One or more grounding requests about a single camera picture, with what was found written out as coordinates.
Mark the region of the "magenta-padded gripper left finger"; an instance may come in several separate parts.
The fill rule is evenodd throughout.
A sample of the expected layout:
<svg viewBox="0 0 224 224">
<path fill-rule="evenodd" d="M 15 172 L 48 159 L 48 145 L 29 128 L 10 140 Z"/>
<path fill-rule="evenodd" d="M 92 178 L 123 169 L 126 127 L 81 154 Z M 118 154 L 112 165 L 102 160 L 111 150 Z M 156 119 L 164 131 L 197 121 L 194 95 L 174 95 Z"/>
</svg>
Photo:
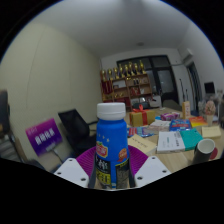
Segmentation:
<svg viewBox="0 0 224 224">
<path fill-rule="evenodd" d="M 54 174 L 84 188 L 94 188 L 96 148 L 92 147 L 77 158 L 68 158 Z"/>
</svg>

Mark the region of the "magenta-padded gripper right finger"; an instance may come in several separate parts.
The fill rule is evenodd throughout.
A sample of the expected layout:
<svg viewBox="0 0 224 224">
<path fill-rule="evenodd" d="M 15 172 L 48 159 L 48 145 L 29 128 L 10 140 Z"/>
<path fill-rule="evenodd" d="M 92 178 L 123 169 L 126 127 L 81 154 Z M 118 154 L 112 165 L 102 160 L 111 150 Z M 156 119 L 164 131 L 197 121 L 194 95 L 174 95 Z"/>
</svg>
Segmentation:
<svg viewBox="0 0 224 224">
<path fill-rule="evenodd" d="M 147 156 L 139 149 L 129 146 L 129 184 L 131 188 L 143 187 L 171 172 L 156 156 Z"/>
</svg>

